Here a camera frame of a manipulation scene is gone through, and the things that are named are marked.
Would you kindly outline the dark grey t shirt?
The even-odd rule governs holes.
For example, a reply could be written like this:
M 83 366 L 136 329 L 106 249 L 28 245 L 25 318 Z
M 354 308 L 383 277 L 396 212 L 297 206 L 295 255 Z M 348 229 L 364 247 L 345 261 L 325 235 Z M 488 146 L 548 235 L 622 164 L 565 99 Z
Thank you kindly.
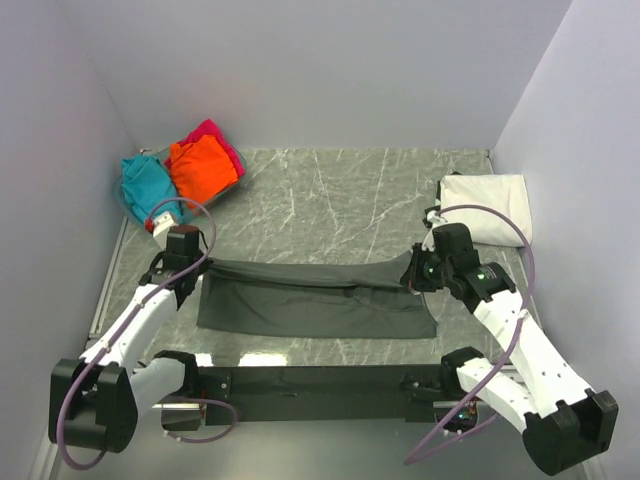
M 432 339 L 438 324 L 401 276 L 410 254 L 370 264 L 216 259 L 196 324 L 229 333 L 313 339 Z

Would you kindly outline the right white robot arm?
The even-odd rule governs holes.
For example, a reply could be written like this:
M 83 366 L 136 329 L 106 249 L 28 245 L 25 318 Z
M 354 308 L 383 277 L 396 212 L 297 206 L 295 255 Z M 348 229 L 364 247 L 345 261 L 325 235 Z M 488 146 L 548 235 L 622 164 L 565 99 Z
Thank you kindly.
M 402 281 L 414 292 L 448 290 L 503 348 L 497 363 L 471 347 L 444 356 L 442 393 L 461 396 L 463 406 L 486 403 L 521 433 L 530 458 L 549 476 L 609 449 L 616 400 L 572 369 L 506 271 L 481 262 L 465 225 L 433 222 L 414 245 Z

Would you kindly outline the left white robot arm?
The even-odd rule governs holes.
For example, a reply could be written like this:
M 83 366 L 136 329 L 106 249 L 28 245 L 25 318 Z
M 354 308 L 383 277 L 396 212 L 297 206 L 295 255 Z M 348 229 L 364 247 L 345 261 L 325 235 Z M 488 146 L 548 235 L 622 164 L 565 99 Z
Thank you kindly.
M 166 247 L 142 275 L 134 296 L 103 337 L 78 359 L 62 359 L 50 381 L 50 441 L 66 447 L 119 453 L 139 418 L 160 400 L 199 395 L 192 353 L 163 350 L 136 367 L 159 328 L 193 293 L 212 261 L 200 248 L 200 230 L 170 228 Z

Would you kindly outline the clear plastic basket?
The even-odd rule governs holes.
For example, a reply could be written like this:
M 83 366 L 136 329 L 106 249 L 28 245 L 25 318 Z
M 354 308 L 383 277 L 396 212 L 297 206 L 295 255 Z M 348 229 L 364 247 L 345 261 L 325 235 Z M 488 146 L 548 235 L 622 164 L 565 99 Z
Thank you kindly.
M 223 198 L 228 197 L 232 192 L 234 192 L 235 190 L 238 190 L 240 187 L 243 187 L 249 181 L 249 178 L 248 178 L 249 168 L 248 168 L 246 159 L 244 158 L 244 156 L 242 155 L 242 153 L 239 150 L 237 150 L 236 148 L 233 148 L 233 150 L 235 151 L 236 155 L 238 156 L 240 164 L 242 165 L 242 167 L 245 170 L 245 174 L 239 177 L 239 180 L 238 180 L 238 182 L 236 184 L 234 184 L 234 185 L 228 187 L 227 189 L 223 190 L 222 192 L 220 192 L 216 196 L 212 197 L 207 203 L 205 203 L 205 206 L 208 207 L 208 208 L 211 208 L 211 207 L 215 206 Z M 118 207 L 123 211 L 123 213 L 126 216 L 126 218 L 133 225 L 135 225 L 136 227 L 138 227 L 140 229 L 145 229 L 145 227 L 143 225 L 143 222 L 140 221 L 136 217 L 136 215 L 134 214 L 133 210 L 127 204 L 127 202 L 125 200 L 125 196 L 124 196 L 123 190 L 122 190 L 122 183 L 123 183 L 122 176 L 119 176 L 114 182 L 114 185 L 113 185 L 113 188 L 112 188 L 112 194 L 113 194 L 114 200 L 115 200 L 116 204 L 118 205 Z M 189 222 L 193 221 L 194 219 L 196 219 L 198 216 L 200 216 L 200 213 L 193 213 L 187 207 L 182 207 L 182 214 L 183 214 L 183 220 L 184 220 L 185 223 L 189 223 Z

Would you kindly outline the teal t shirt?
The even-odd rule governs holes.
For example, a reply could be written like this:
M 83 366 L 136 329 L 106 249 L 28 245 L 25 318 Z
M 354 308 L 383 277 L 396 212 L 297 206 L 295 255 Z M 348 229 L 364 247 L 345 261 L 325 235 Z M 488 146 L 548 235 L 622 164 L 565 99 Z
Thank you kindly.
M 124 202 L 141 223 L 159 202 L 178 196 L 164 165 L 155 156 L 138 154 L 122 159 L 121 172 Z

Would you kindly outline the orange t shirt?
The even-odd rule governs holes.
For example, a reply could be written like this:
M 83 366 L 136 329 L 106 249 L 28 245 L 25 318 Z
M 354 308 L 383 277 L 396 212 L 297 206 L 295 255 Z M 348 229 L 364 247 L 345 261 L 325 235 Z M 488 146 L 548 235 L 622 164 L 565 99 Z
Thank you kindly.
M 239 181 L 234 163 L 212 135 L 185 145 L 171 144 L 169 160 L 169 175 L 178 193 L 200 204 Z

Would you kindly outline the folded white t shirt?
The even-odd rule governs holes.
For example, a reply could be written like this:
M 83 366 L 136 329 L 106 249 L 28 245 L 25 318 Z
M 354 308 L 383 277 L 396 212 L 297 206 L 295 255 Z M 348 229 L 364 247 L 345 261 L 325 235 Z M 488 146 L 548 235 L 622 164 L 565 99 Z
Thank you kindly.
M 466 225 L 475 243 L 524 246 L 516 231 L 494 211 L 507 217 L 527 242 L 532 243 L 533 224 L 523 175 L 447 175 L 439 186 L 437 198 L 442 209 L 472 205 L 472 208 L 451 210 L 444 218 L 450 223 Z

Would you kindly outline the pink t shirt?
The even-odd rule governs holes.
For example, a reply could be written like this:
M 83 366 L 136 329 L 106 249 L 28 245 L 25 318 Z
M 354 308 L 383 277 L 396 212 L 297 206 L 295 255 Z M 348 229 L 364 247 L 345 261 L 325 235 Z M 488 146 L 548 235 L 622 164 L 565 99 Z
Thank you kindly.
M 240 156 L 236 149 L 226 140 L 221 129 L 211 120 L 205 119 L 201 122 L 188 136 L 184 139 L 186 143 L 195 143 L 202 137 L 211 136 L 225 151 L 229 159 L 231 160 L 234 168 L 239 177 L 243 177 L 246 173 L 245 165 L 241 161 Z

